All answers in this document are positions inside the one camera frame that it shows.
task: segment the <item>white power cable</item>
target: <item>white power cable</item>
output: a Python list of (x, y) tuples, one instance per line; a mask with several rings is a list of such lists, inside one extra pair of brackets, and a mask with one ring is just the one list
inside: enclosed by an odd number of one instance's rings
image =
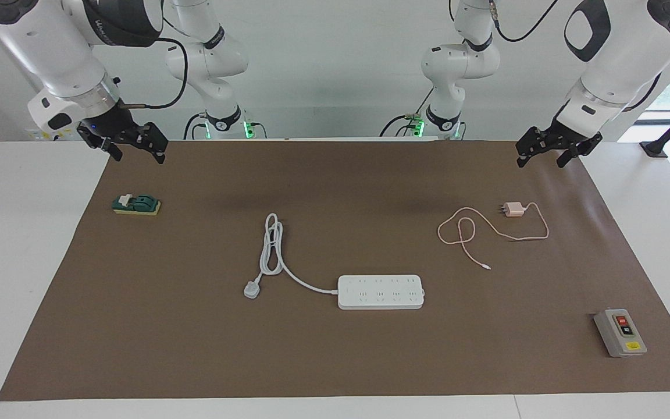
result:
[[(462, 245), (462, 249), (465, 250), (465, 254), (467, 255), (468, 258), (470, 258), (470, 260), (472, 260), (472, 262), (475, 262), (477, 265), (482, 266), (482, 268), (486, 268), (487, 270), (490, 270), (490, 266), (488, 266), (488, 265), (486, 265), (486, 264), (484, 264), (484, 263), (479, 262), (477, 259), (473, 258), (472, 255), (470, 255), (470, 252), (467, 251), (467, 246), (466, 246), (466, 244), (469, 243), (469, 242), (471, 242), (472, 239), (474, 239), (474, 237), (475, 237), (475, 233), (476, 233), (476, 231), (477, 231), (477, 226), (475, 225), (475, 222), (474, 222), (474, 220), (473, 220), (472, 218), (469, 218), (469, 217), (462, 217), (462, 218), (460, 218), (459, 221), (457, 222), (457, 231), (458, 231), (458, 233), (459, 233), (459, 241), (457, 241), (457, 242), (447, 242), (447, 241), (444, 239), (444, 237), (441, 236), (441, 228), (442, 228), (442, 226), (446, 225), (446, 224), (449, 223), (451, 220), (453, 220), (454, 217), (456, 217), (456, 216), (458, 215), (458, 213), (460, 213), (460, 212), (466, 210), (466, 211), (472, 211), (472, 212), (475, 212), (477, 215), (479, 215), (480, 217), (482, 217), (482, 219), (484, 220), (484, 222), (486, 222), (487, 225), (491, 226), (491, 228), (493, 229), (493, 231), (495, 231), (495, 234), (497, 234), (498, 236), (505, 237), (506, 239), (510, 239), (510, 240), (512, 240), (512, 241), (514, 241), (514, 242), (526, 242), (526, 241), (529, 241), (529, 240), (543, 240), (543, 239), (548, 239), (548, 238), (550, 238), (550, 227), (547, 226), (547, 221), (544, 219), (544, 216), (542, 215), (542, 211), (539, 209), (539, 206), (538, 206), (536, 203), (534, 203), (534, 202), (530, 202), (529, 205), (527, 205), (526, 207), (523, 208), (523, 210), (526, 212), (526, 210), (528, 210), (529, 207), (531, 207), (532, 205), (535, 207), (535, 209), (537, 209), (537, 213), (539, 214), (539, 218), (541, 218), (541, 219), (542, 219), (542, 223), (544, 223), (544, 230), (545, 230), (545, 234), (544, 234), (544, 236), (513, 237), (513, 236), (510, 236), (510, 235), (508, 235), (508, 234), (501, 233), (500, 231), (498, 231), (497, 228), (495, 228), (495, 226), (493, 225), (493, 223), (490, 222), (490, 220), (488, 220), (484, 215), (482, 215), (481, 212), (479, 212), (478, 210), (476, 210), (476, 209), (474, 209), (474, 208), (472, 208), (472, 207), (462, 207), (462, 208), (458, 209), (458, 210), (454, 213), (454, 215), (452, 215), (451, 217), (447, 218), (447, 220), (446, 220), (445, 222), (442, 222), (441, 225), (439, 225), (439, 228), (436, 230), (436, 233), (437, 233), (438, 236), (439, 236), (439, 240), (441, 240), (444, 244), (461, 244), (461, 245)], [(463, 221), (468, 221), (468, 222), (470, 222), (471, 225), (472, 225), (472, 236), (471, 236), (470, 238), (466, 239), (466, 240), (465, 240), (464, 237), (462, 236), (462, 222), (463, 222)]]
[[(247, 286), (244, 289), (245, 297), (255, 298), (260, 294), (260, 280), (264, 275), (277, 275), (282, 271), (286, 271), (289, 276), (308, 289), (311, 289), (314, 292), (320, 292), (322, 294), (331, 294), (337, 295), (337, 289), (326, 290), (320, 289), (316, 286), (311, 286), (301, 279), (299, 279), (293, 272), (288, 268), (284, 262), (283, 256), (283, 239), (284, 239), (284, 225), (279, 222), (279, 217), (276, 213), (271, 213), (265, 218), (265, 236), (263, 237), (263, 252), (260, 253), (260, 274), (255, 278), (254, 281), (247, 283)], [(273, 249), (276, 249), (276, 258), (277, 264), (274, 268), (269, 268), (270, 256), (273, 253)]]

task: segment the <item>white table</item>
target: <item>white table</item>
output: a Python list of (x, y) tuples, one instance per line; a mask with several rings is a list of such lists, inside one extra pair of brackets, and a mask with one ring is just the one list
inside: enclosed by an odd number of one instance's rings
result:
[[(107, 162), (82, 143), (0, 143), (0, 388)], [(604, 143), (584, 160), (670, 312), (670, 164)], [(670, 393), (63, 400), (0, 417), (670, 417)]]

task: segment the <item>power plug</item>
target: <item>power plug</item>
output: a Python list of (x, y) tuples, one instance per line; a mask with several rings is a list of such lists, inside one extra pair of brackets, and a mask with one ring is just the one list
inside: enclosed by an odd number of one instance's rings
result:
[(500, 209), (506, 217), (523, 217), (526, 209), (521, 202), (506, 202)]
[(250, 298), (250, 300), (255, 300), (260, 294), (260, 284), (249, 281), (244, 287), (244, 296)]

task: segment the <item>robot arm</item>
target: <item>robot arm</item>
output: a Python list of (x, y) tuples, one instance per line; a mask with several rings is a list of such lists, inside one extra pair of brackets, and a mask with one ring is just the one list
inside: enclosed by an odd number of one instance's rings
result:
[[(568, 37), (576, 15), (591, 29), (585, 45), (574, 46)], [(593, 151), (601, 127), (670, 63), (670, 0), (584, 0), (567, 22), (565, 40), (586, 70), (550, 127), (529, 128), (516, 143), (519, 167), (549, 150), (564, 151), (559, 167)]]
[(167, 139), (156, 125), (133, 122), (117, 85), (85, 39), (152, 45), (162, 27), (161, 7), (149, 0), (0, 0), (0, 39), (45, 87), (27, 104), (35, 123), (42, 130), (58, 130), (81, 121), (77, 131), (91, 148), (120, 160), (116, 144), (128, 144), (164, 162)]
[(426, 106), (426, 135), (449, 137), (455, 134), (465, 101), (465, 90), (457, 82), (482, 79), (495, 74), (500, 53), (493, 44), (493, 19), (487, 0), (460, 0), (454, 27), (464, 41), (440, 45), (423, 56), (423, 74), (435, 88)]
[[(208, 132), (214, 139), (250, 138), (254, 131), (245, 121), (234, 90), (221, 79), (247, 70), (249, 59), (243, 46), (226, 34), (210, 2), (172, 0), (172, 6), (179, 29), (194, 39), (188, 46), (188, 84), (203, 100)], [(174, 77), (183, 78), (180, 51), (168, 51), (165, 62)]]

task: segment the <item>white power strip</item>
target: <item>white power strip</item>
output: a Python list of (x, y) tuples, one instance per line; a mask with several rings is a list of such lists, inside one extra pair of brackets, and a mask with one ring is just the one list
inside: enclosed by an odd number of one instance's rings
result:
[(343, 275), (337, 281), (343, 310), (417, 310), (424, 296), (417, 275)]

